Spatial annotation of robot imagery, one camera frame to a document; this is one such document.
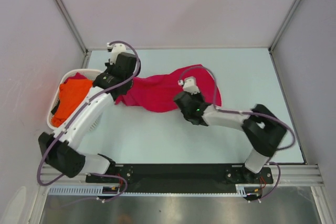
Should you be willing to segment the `crimson red t-shirt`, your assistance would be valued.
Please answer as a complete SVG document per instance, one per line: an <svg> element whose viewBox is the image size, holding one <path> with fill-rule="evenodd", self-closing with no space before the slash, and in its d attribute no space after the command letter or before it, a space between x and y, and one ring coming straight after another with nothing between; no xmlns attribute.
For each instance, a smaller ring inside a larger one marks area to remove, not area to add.
<svg viewBox="0 0 336 224"><path fill-rule="evenodd" d="M202 65L192 65L179 68L169 74L158 74L146 78L135 77L131 89L119 96L115 104L126 106L140 106L148 111L164 113L176 110L178 107L173 98L183 91L178 85L180 76L194 77L206 102L212 103L216 98L216 105L222 106L219 88L210 73Z"/></svg>

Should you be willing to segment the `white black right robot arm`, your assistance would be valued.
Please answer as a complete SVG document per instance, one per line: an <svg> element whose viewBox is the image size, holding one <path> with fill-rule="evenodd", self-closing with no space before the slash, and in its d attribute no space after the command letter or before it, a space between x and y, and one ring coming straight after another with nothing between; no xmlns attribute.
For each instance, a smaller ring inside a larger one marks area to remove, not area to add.
<svg viewBox="0 0 336 224"><path fill-rule="evenodd" d="M251 111L229 111L206 102L200 93L186 91L177 94L173 101L183 117L193 125L223 126L245 133L253 149L240 174L249 183L261 177L263 166L278 151L287 133L286 126L262 104L256 105Z"/></svg>

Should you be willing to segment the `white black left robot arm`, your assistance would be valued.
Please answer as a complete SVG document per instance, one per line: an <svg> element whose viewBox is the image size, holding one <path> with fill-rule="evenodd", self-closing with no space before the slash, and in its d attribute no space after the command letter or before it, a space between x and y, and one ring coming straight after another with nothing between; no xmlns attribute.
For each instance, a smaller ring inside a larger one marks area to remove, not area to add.
<svg viewBox="0 0 336 224"><path fill-rule="evenodd" d="M79 145L97 118L119 96L126 94L140 72L139 57L120 52L113 63L93 81L92 87L80 105L65 122L51 134L41 133L38 138L42 164L48 164L62 175L73 178L80 173L98 174L105 182L115 178L112 161L101 154L85 154Z"/></svg>

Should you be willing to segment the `white plastic laundry basket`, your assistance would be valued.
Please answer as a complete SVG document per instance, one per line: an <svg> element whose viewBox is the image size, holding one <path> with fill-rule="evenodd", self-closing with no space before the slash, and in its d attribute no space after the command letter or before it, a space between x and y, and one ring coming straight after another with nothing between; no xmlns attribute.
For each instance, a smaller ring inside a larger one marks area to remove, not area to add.
<svg viewBox="0 0 336 224"><path fill-rule="evenodd" d="M61 79L60 84L63 84L68 78L75 76L76 74L81 74L82 76L86 77L89 80L94 80L100 73L101 70L98 69L75 69L67 72ZM49 107L49 112L46 118L47 125L51 130L55 130L56 128L51 123L51 119L53 118L54 114L52 110L56 107L59 102L59 88L56 89L55 95Z"/></svg>

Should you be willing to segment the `dark red shirt in basket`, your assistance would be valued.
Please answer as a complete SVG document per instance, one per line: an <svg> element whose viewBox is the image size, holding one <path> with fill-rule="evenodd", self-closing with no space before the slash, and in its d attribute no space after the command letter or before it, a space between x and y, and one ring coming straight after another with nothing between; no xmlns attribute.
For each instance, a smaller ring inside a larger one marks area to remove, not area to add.
<svg viewBox="0 0 336 224"><path fill-rule="evenodd" d="M70 76L68 77L63 84L66 84L69 80L82 80L82 79L87 79L87 77L85 77L84 75L76 72L76 74L74 76Z"/></svg>

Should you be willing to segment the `orange t-shirt in basket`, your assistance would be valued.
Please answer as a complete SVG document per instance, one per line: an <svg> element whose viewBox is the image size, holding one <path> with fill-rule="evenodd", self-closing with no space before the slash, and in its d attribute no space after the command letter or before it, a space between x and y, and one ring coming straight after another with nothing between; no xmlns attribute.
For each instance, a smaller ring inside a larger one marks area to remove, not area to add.
<svg viewBox="0 0 336 224"><path fill-rule="evenodd" d="M92 87L92 80L69 80L66 84L59 86L60 105L56 114L52 117L51 123L54 127L59 127L68 119L79 104L87 96Z"/></svg>

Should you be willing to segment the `black garment in basket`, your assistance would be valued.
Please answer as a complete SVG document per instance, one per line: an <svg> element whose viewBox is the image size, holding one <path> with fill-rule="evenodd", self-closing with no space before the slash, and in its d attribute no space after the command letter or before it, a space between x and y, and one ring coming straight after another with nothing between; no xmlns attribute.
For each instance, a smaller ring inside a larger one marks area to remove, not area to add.
<svg viewBox="0 0 336 224"><path fill-rule="evenodd" d="M60 100L57 101L56 105L52 108L51 114L55 115L60 105Z"/></svg>

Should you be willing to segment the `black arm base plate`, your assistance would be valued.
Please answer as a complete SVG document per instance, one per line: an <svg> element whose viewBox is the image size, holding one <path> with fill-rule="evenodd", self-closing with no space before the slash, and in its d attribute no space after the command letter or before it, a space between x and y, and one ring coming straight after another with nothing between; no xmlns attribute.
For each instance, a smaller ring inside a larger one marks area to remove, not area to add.
<svg viewBox="0 0 336 224"><path fill-rule="evenodd" d="M274 182L270 168L254 175L242 164L116 164L106 174L124 178L128 193L233 193L238 184Z"/></svg>

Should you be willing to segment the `aluminium corner post left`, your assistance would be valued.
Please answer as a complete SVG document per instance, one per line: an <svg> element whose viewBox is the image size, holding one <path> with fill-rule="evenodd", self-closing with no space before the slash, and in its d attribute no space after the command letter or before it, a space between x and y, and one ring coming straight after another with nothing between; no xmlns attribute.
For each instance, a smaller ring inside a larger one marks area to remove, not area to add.
<svg viewBox="0 0 336 224"><path fill-rule="evenodd" d="M88 49L85 46L85 43L83 42L83 39L81 38L81 36L79 34L79 31L78 31L73 19L71 18L63 0L53 0L53 1L55 3L56 7L58 8L62 18L64 19L67 27L69 28L70 33L74 37L77 46L80 48L81 52L85 56L88 52Z"/></svg>

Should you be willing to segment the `aluminium corner post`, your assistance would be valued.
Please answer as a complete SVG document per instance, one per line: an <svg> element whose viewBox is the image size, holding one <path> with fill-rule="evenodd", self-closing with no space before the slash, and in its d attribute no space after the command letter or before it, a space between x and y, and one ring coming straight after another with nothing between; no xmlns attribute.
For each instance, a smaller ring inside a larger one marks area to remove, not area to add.
<svg viewBox="0 0 336 224"><path fill-rule="evenodd" d="M284 32L286 31L287 27L289 26L292 18L294 17L294 14L296 13L298 7L300 6L301 2L303 0L293 0L289 10L287 11L285 18L283 20L283 22L281 23L279 29L277 30L270 46L268 47L268 51L270 54L273 53L273 51L275 50L275 48L277 47L279 41L281 40Z"/></svg>
<svg viewBox="0 0 336 224"><path fill-rule="evenodd" d="M78 31L73 19L71 18L63 0L53 0L53 1L55 3L56 7L58 8L62 18L64 19L67 27L69 28L70 33L74 37L77 46L80 48L81 52L85 56L88 52L88 49L85 46L85 43L83 42L83 39L81 38L81 36L79 34L79 31Z"/></svg>

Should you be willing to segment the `aluminium frame rail front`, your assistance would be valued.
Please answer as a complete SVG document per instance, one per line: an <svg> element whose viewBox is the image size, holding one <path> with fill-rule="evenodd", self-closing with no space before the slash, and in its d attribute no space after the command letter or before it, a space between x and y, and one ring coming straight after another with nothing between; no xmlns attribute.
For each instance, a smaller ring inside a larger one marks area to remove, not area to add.
<svg viewBox="0 0 336 224"><path fill-rule="evenodd" d="M324 182L317 165L279 165L279 186L323 186ZM44 165L40 172L40 181L49 183L60 173L49 165ZM86 174L79 174L74 178L63 176L52 184L87 184Z"/></svg>

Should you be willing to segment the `aluminium corner post right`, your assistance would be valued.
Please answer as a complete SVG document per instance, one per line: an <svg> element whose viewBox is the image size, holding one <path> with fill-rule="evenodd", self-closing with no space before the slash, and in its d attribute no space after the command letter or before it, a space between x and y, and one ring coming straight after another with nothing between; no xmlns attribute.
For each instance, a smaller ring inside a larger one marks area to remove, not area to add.
<svg viewBox="0 0 336 224"><path fill-rule="evenodd" d="M283 20L283 22L281 23L279 29L277 30L270 46L268 47L268 51L270 54L273 53L273 51L275 50L275 48L277 47L279 41L281 40L284 32L286 31L287 27L289 26L292 18L294 17L294 14L296 13L298 7L300 6L301 2L303 0L293 0L289 10L287 11L285 18Z"/></svg>

